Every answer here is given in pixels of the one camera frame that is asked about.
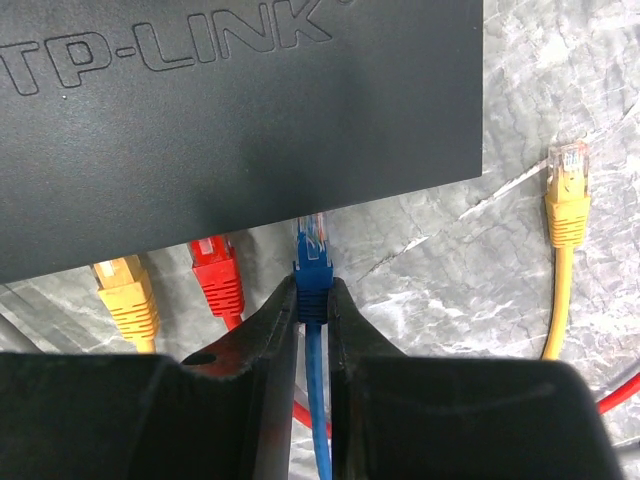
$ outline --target cable wire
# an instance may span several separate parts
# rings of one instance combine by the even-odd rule
[[[549,325],[549,336],[542,353],[543,360],[557,360],[564,344],[569,319],[571,298],[571,277],[573,271],[573,248],[556,249],[555,292],[553,296],[553,317]]]
[[[222,317],[224,324],[227,326],[227,330],[231,331],[242,324],[242,317],[240,315],[230,315]]]
[[[600,400],[598,402],[598,409],[601,414],[605,414],[638,392],[640,392],[640,373],[637,373],[627,383]]]
[[[329,455],[329,438],[325,427],[327,420],[324,411],[322,379],[322,326],[307,324],[305,332],[305,363],[313,449],[316,454],[320,480],[331,480],[331,457]]]
[[[297,400],[293,402],[293,418],[307,428],[311,428],[311,412]],[[327,437],[332,435],[331,422],[327,421]]]

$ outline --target yellow rj45 connector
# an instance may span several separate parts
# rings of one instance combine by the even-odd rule
[[[98,295],[111,312],[125,340],[138,352],[155,352],[158,309],[147,271],[137,255],[96,263]]]
[[[556,360],[569,317],[574,248],[584,242],[591,206],[588,194],[589,148],[582,141],[549,150],[545,197],[551,243],[556,249],[555,293],[549,337],[542,354]]]

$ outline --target ethernet cable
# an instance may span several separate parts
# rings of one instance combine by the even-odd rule
[[[632,396],[640,392],[640,373],[636,373],[628,382],[620,386],[615,391],[598,402],[598,409],[601,414],[617,407],[629,400]]]
[[[236,250],[226,235],[216,235],[189,244],[193,259],[193,273],[202,288],[209,309],[222,318],[228,330],[242,323],[245,301],[242,276]],[[293,418],[311,428],[311,413],[295,401]],[[331,436],[331,424],[327,424]]]
[[[293,264],[298,319],[305,324],[305,363],[311,433],[320,480],[331,479],[331,457],[324,411],[322,325],[327,323],[327,301],[333,286],[333,264],[322,214],[299,218],[296,229],[297,261]]]
[[[591,205],[588,195],[589,149],[576,142],[549,150],[545,197],[551,243],[556,250],[555,293],[543,360],[557,360],[569,317],[574,249],[584,242]]]
[[[151,280],[137,255],[93,265],[98,295],[109,309],[125,340],[139,353],[156,351],[159,320]]]

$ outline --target red rj45 connector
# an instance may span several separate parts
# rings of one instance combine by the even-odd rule
[[[224,235],[189,244],[193,273],[209,303],[211,312],[221,317],[229,330],[242,323],[244,294],[236,252]]]

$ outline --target clear plastic plug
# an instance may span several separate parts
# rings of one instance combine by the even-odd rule
[[[578,200],[589,194],[589,146],[582,140],[551,147],[547,191],[553,201]]]
[[[295,225],[298,266],[305,268],[311,262],[321,262],[323,266],[331,265],[324,213],[300,217]]]

